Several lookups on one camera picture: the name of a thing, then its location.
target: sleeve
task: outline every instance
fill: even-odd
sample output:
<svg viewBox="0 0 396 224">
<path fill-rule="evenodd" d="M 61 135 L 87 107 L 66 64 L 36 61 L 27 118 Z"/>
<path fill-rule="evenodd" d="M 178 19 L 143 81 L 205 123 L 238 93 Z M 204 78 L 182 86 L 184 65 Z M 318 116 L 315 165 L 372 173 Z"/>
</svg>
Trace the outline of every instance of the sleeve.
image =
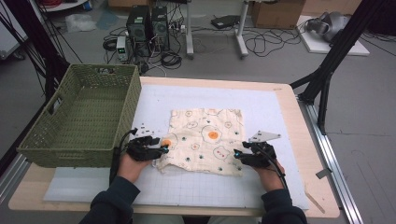
<svg viewBox="0 0 396 224">
<path fill-rule="evenodd" d="M 96 195 L 90 212 L 79 223 L 127 223 L 134 211 L 131 205 L 139 193 L 140 190 L 134 184 L 116 176 L 107 191 Z"/>
<path fill-rule="evenodd" d="M 306 224 L 306 216 L 298 207 L 291 203 L 287 189 L 276 189 L 262 195 L 267 214 L 262 217 L 265 224 Z"/>
</svg>

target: black pole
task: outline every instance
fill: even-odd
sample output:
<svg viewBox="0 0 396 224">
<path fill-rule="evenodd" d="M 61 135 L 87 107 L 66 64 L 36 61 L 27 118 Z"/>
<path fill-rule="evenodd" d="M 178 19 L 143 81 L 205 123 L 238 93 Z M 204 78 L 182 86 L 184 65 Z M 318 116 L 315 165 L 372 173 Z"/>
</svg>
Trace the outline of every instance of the black pole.
<svg viewBox="0 0 396 224">
<path fill-rule="evenodd" d="M 50 97 L 55 93 L 55 87 L 57 83 L 60 83 L 64 74 L 69 66 L 69 63 L 60 56 L 57 49 L 53 45 L 50 37 L 43 28 L 39 21 L 30 1 L 27 0 L 4 0 L 9 11 L 13 14 L 18 24 L 21 26 L 23 31 L 29 37 L 29 40 L 33 43 L 35 49 L 44 60 L 44 70 L 46 72 L 46 102 L 37 111 L 35 116 L 29 122 L 29 124 L 22 131 L 17 140 L 12 144 L 11 148 L 6 152 L 5 156 L 0 160 L 0 176 L 6 171 L 8 166 L 12 163 L 15 156 L 17 155 L 16 147 L 21 143 L 29 129 L 35 123 L 44 105 L 50 100 Z M 11 34 L 19 40 L 19 37 L 13 27 L 7 27 L 7 22 L 1 20 Z"/>
<path fill-rule="evenodd" d="M 322 134 L 326 134 L 325 119 L 332 74 L 347 56 L 359 37 L 361 37 L 361 34 L 363 34 L 365 28 L 373 19 L 375 13 L 385 2 L 386 0 L 362 0 L 346 25 L 346 28 L 335 40 L 334 45 L 320 67 L 313 74 L 290 84 L 291 87 L 295 89 L 309 82 L 304 92 L 299 94 L 299 99 L 309 105 L 314 103 L 315 98 L 321 92 L 318 126 Z"/>
<path fill-rule="evenodd" d="M 55 93 L 55 81 L 61 82 L 69 63 L 61 57 L 53 45 L 29 1 L 4 0 L 4 2 L 45 61 L 47 102 Z"/>
</svg>

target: hand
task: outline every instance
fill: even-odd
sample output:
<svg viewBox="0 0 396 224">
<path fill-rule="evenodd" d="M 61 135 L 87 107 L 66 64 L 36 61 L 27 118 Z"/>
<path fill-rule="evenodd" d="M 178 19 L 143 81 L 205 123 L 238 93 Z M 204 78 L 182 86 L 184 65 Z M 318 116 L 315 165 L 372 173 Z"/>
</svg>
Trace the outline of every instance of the hand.
<svg viewBox="0 0 396 224">
<path fill-rule="evenodd" d="M 276 164 L 282 171 L 282 174 L 285 174 L 285 169 L 283 166 L 280 165 L 278 161 L 276 161 Z M 271 190 L 284 188 L 280 177 L 277 175 L 274 165 L 271 164 L 266 168 L 253 167 L 253 169 L 259 174 L 262 186 L 264 187 L 265 191 L 269 192 Z"/>
<path fill-rule="evenodd" d="M 120 158 L 120 167 L 117 175 L 134 183 L 140 176 L 140 172 L 150 163 L 151 161 L 135 161 L 128 154 L 124 154 Z"/>
</svg>

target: person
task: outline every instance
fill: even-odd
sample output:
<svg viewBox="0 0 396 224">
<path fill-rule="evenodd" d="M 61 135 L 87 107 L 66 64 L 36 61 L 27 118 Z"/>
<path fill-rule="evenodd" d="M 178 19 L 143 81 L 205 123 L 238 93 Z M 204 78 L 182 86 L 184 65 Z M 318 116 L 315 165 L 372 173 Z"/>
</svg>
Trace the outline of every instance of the person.
<svg viewBox="0 0 396 224">
<path fill-rule="evenodd" d="M 284 173 L 284 168 L 278 161 L 276 163 Z M 149 164 L 151 161 L 135 161 L 129 155 L 123 155 L 120 159 L 117 176 L 111 186 L 107 191 L 96 195 L 92 200 L 90 212 L 79 223 L 130 223 L 133 214 L 131 204 L 140 192 L 134 182 Z M 266 191 L 262 195 L 266 211 L 262 217 L 262 224 L 305 224 L 304 212 L 300 208 L 292 206 L 290 193 L 284 189 L 274 168 L 253 168 L 259 174 L 262 186 Z"/>
</svg>

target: box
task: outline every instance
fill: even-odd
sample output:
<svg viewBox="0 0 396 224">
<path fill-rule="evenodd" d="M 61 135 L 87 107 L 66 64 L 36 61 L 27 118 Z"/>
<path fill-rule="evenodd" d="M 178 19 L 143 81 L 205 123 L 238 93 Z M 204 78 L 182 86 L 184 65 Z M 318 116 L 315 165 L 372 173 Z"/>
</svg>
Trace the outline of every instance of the box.
<svg viewBox="0 0 396 224">
<path fill-rule="evenodd" d="M 305 16 L 320 16 L 323 12 L 338 11 L 352 15 L 361 0 L 306 0 L 302 14 Z"/>
<path fill-rule="evenodd" d="M 110 167 L 140 91 L 134 65 L 72 64 L 17 150 L 43 167 Z"/>
<path fill-rule="evenodd" d="M 152 6 L 152 0 L 108 0 L 108 5 L 116 9 L 131 9 L 132 6 Z"/>
<path fill-rule="evenodd" d="M 305 0 L 281 0 L 275 4 L 255 3 L 251 18 L 257 28 L 294 29 Z"/>
</svg>

